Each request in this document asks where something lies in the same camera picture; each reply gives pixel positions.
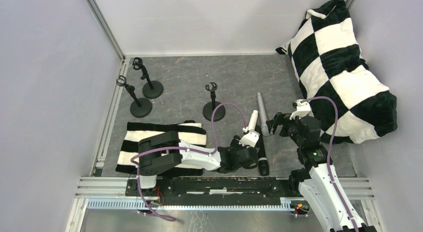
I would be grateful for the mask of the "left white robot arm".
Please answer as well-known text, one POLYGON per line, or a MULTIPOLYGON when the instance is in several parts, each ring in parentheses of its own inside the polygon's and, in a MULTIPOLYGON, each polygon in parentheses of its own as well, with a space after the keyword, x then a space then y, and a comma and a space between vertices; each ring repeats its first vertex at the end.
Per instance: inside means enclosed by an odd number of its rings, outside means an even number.
POLYGON ((139 141, 138 155, 131 158, 137 169, 137 186, 151 189, 157 175, 178 165, 198 167, 220 174, 232 173, 239 168, 258 166, 258 152, 262 135, 254 130, 242 137, 234 136, 230 146, 205 148, 179 138, 176 131, 165 132, 139 141))

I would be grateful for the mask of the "silver grey microphone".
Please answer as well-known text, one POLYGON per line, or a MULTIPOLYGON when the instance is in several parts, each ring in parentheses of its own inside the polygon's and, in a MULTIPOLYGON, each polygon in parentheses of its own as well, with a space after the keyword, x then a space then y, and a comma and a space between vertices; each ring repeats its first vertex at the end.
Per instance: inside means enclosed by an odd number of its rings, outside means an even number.
POLYGON ((258 105, 258 112, 260 116, 260 128, 263 136, 269 136, 270 130, 267 124, 267 111, 263 96, 260 92, 257 93, 257 105, 258 105))

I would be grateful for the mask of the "white microphone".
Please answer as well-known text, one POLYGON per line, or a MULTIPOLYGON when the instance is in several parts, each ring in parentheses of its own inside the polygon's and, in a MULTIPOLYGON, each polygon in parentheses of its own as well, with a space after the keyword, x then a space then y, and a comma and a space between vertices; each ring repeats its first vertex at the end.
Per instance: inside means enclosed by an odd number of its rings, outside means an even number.
POLYGON ((252 113, 251 113, 249 122, 248 122, 248 127, 247 127, 248 131, 255 129, 255 127, 257 125, 258 116, 259 116, 258 111, 253 110, 252 113))

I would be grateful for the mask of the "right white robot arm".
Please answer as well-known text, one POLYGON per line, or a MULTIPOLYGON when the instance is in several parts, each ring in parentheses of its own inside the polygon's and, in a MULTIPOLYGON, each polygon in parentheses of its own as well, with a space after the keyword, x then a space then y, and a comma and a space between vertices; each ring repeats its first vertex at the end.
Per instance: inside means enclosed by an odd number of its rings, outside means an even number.
POLYGON ((318 119, 311 116, 291 118, 291 114, 276 113, 266 122, 275 133, 289 137, 298 147, 302 169, 289 176, 290 189, 298 192, 310 205, 322 229, 326 232, 375 232, 354 209, 335 173, 328 151, 320 142, 318 119))

